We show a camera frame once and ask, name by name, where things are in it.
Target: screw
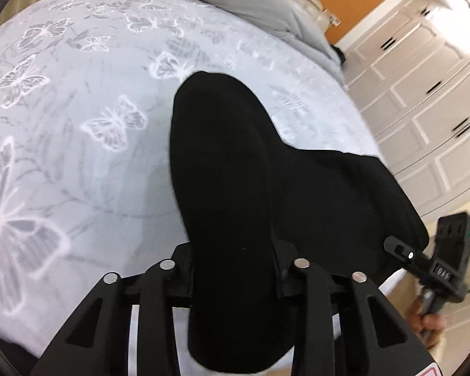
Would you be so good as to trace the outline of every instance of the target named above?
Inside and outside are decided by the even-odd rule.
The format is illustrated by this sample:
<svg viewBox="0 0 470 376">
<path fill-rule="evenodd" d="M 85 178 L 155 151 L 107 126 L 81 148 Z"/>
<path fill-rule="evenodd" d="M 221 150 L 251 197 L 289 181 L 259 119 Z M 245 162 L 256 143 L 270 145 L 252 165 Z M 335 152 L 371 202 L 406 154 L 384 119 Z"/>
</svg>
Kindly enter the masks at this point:
<svg viewBox="0 0 470 376">
<path fill-rule="evenodd" d="M 307 269 L 310 266 L 310 262 L 306 258 L 298 258 L 294 260 L 294 265 L 299 269 Z"/>
<path fill-rule="evenodd" d="M 367 276 L 364 273 L 362 273 L 361 271 L 356 271 L 355 273 L 353 273 L 352 278 L 357 283 L 364 283 L 367 280 Z"/>
<path fill-rule="evenodd" d="M 117 273 L 107 273 L 103 277 L 103 281 L 106 284 L 113 284 L 118 280 L 118 274 Z"/>
<path fill-rule="evenodd" d="M 160 268 L 162 270 L 172 270 L 174 267 L 176 267 L 176 262 L 174 260 L 167 259 L 160 263 Z"/>
</svg>

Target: red label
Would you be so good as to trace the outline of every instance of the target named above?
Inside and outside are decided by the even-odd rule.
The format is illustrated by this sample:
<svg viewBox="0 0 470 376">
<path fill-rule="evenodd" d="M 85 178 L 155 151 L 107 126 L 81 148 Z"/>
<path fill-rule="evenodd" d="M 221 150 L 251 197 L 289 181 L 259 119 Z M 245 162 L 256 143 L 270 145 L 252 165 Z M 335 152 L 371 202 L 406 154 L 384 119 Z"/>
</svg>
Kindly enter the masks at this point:
<svg viewBox="0 0 470 376">
<path fill-rule="evenodd" d="M 437 366 L 436 363 L 433 363 L 419 372 L 416 376 L 442 376 L 442 373 L 439 366 Z"/>
</svg>

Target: cabinet door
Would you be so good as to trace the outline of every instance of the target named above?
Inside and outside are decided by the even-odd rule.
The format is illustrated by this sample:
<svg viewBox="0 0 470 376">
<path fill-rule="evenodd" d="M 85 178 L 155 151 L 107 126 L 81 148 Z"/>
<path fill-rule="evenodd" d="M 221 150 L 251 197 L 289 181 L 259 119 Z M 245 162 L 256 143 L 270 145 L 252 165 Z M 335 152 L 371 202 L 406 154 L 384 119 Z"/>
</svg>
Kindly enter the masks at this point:
<svg viewBox="0 0 470 376">
<path fill-rule="evenodd" d="M 425 100 L 431 100 L 440 89 L 470 62 L 470 55 L 460 52 L 447 42 L 433 45 L 423 58 L 414 56 L 398 66 L 401 78 L 372 87 L 357 105 L 374 136 L 384 132 Z M 421 60 L 412 69 L 414 63 Z"/>
<path fill-rule="evenodd" d="M 392 173 L 414 164 L 470 123 L 470 65 L 376 137 Z"/>
<path fill-rule="evenodd" d="M 428 4 L 426 0 L 407 0 L 362 36 L 360 43 L 346 52 L 346 63 L 343 68 L 346 84 L 349 85 L 401 40 L 408 33 L 410 26 L 420 18 L 421 10 Z"/>
<path fill-rule="evenodd" d="M 470 189 L 470 128 L 397 173 L 395 178 L 422 217 L 433 219 L 434 211 L 447 213 L 459 207 L 458 204 L 442 209 Z"/>
<path fill-rule="evenodd" d="M 412 21 L 413 18 L 403 8 L 397 10 L 367 35 L 364 42 L 356 47 L 356 52 L 364 59 L 381 56 L 385 47 L 396 39 L 397 31 Z"/>
<path fill-rule="evenodd" d="M 418 21 L 396 44 L 347 85 L 348 93 L 361 110 L 372 104 L 438 49 L 441 41 L 427 23 Z"/>
</svg>

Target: butterfly print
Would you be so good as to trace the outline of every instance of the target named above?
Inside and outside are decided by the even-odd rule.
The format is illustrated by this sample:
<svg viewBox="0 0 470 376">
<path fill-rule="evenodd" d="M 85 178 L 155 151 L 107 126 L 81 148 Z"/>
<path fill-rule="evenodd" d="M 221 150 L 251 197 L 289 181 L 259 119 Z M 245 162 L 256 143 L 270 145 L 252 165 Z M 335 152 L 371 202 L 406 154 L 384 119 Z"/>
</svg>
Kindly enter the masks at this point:
<svg viewBox="0 0 470 376">
<path fill-rule="evenodd" d="M 19 48 L 24 49 L 31 47 L 31 43 L 41 38 L 42 36 L 57 37 L 65 33 L 68 27 L 69 18 L 65 18 L 56 22 L 47 21 L 45 24 L 38 24 L 31 26 L 23 35 L 19 42 Z"/>
<path fill-rule="evenodd" d="M 175 18 L 166 18 L 158 23 L 160 29 L 169 31 L 172 35 L 183 38 L 184 31 L 177 26 L 177 21 Z"/>
<path fill-rule="evenodd" d="M 193 66 L 180 65 L 177 58 L 170 52 L 162 52 L 148 70 L 155 79 L 179 79 L 183 82 L 193 72 Z"/>
<path fill-rule="evenodd" d="M 139 18 L 134 15 L 127 14 L 125 16 L 129 22 L 127 24 L 127 29 L 129 31 L 135 32 L 136 34 L 138 32 L 146 31 L 147 29 L 158 28 L 156 19 L 152 20 L 151 18 Z"/>
<path fill-rule="evenodd" d="M 151 0 L 137 0 L 139 3 L 139 8 L 141 10 L 148 10 L 148 11 L 153 11 L 153 10 L 167 10 L 167 8 L 153 4 Z"/>
<path fill-rule="evenodd" d="M 315 118 L 309 111 L 304 100 L 299 95 L 290 93 L 279 87 L 273 87 L 272 90 L 273 97 L 275 97 L 285 109 L 292 112 L 299 123 L 315 136 L 317 134 L 314 126 Z"/>
<path fill-rule="evenodd" d="M 35 60 L 35 55 L 31 55 L 23 62 L 18 64 L 14 70 L 10 71 L 0 79 L 0 89 L 5 89 L 6 96 L 4 97 L 1 107 L 9 109 L 17 105 L 19 100 L 29 95 L 37 87 L 46 85 L 50 79 L 46 76 L 32 75 L 28 76 L 28 70 Z"/>
<path fill-rule="evenodd" d="M 237 44 L 237 49 L 244 54 L 250 55 L 253 58 L 258 58 L 259 57 L 259 52 L 253 49 L 251 46 L 249 46 L 245 41 L 240 40 Z"/>
<path fill-rule="evenodd" d="M 115 1 L 111 4 L 107 4 L 108 7 L 115 8 L 118 12 L 125 13 L 129 8 L 131 8 L 132 0 L 127 0 L 125 2 Z"/>
<path fill-rule="evenodd" d="M 113 10 L 107 10 L 106 9 L 106 3 L 97 3 L 95 6 L 92 6 L 90 4 L 87 4 L 86 6 L 88 10 L 94 15 L 94 16 L 101 16 L 106 13 L 113 12 Z"/>
<path fill-rule="evenodd" d="M 103 42 L 109 41 L 110 39 L 110 36 L 90 36 L 85 39 L 87 45 L 82 46 L 80 50 L 82 52 L 109 52 L 110 49 L 106 45 L 104 45 Z"/>
<path fill-rule="evenodd" d="M 64 3 L 54 5 L 54 7 L 49 8 L 51 10 L 59 10 L 59 11 L 68 11 L 71 8 L 79 7 L 80 5 L 85 5 L 86 3 L 74 3 L 73 0 L 65 1 Z"/>
<path fill-rule="evenodd" d="M 68 238 L 52 222 L 21 214 L 23 204 L 8 207 L 18 190 L 9 188 L 14 159 L 14 138 L 8 137 L 0 147 L 0 306 L 8 315 L 25 301 L 24 276 L 38 279 L 70 248 Z"/>
<path fill-rule="evenodd" d="M 113 110 L 106 108 L 101 117 L 86 121 L 80 128 L 99 141 L 103 148 L 120 152 L 129 145 L 126 130 L 144 130 L 147 124 L 146 115 L 127 96 L 121 95 Z"/>
</svg>

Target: white bedsheet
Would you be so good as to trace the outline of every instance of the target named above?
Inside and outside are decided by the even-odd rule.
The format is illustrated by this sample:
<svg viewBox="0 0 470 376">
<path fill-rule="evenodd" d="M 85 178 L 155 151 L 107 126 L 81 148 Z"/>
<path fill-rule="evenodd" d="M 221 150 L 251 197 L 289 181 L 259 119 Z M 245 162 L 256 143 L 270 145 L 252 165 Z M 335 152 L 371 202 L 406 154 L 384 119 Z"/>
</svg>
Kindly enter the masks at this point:
<svg viewBox="0 0 470 376">
<path fill-rule="evenodd" d="M 327 72 L 216 7 L 38 2 L 0 27 L 2 338 L 40 355 L 104 273 L 144 272 L 187 241 L 168 133 L 195 70 L 243 81 L 293 146 L 379 154 Z"/>
</svg>

